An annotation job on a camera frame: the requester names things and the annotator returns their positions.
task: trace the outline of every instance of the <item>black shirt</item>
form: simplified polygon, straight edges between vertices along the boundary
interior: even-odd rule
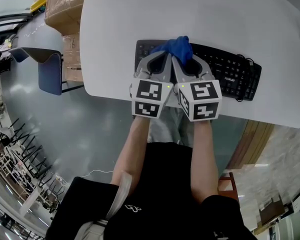
[[[104,231],[104,239],[256,239],[244,226],[239,203],[214,195],[201,204],[191,195],[192,149],[147,144],[140,181]],[[104,219],[118,186],[76,177],[46,239],[72,240],[87,222]]]

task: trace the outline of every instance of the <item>blue chair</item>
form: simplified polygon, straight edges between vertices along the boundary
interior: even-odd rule
[[[62,89],[62,55],[57,50],[18,47],[9,50],[9,53],[16,62],[23,62],[31,57],[38,62],[38,82],[39,88],[47,93],[61,95],[63,93],[82,88],[84,85],[78,85],[68,89]]]

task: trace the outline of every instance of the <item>blue cloth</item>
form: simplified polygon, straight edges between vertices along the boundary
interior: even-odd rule
[[[166,51],[176,56],[183,65],[186,65],[187,61],[192,59],[194,52],[192,51],[191,44],[189,43],[189,37],[179,36],[177,39],[170,39],[165,44],[159,45],[154,48],[151,53]]]

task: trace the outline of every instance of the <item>person's arm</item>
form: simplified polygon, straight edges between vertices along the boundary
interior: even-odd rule
[[[198,203],[209,196],[218,195],[218,168],[210,121],[194,123],[191,160],[191,192]]]
[[[136,188],[144,165],[150,119],[136,116],[116,161],[111,184],[120,185],[122,172],[132,175],[130,193]]]

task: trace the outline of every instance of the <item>brown box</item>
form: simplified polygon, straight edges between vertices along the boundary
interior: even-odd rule
[[[47,0],[45,23],[63,36],[63,70],[65,79],[83,82],[79,32],[84,0]]]

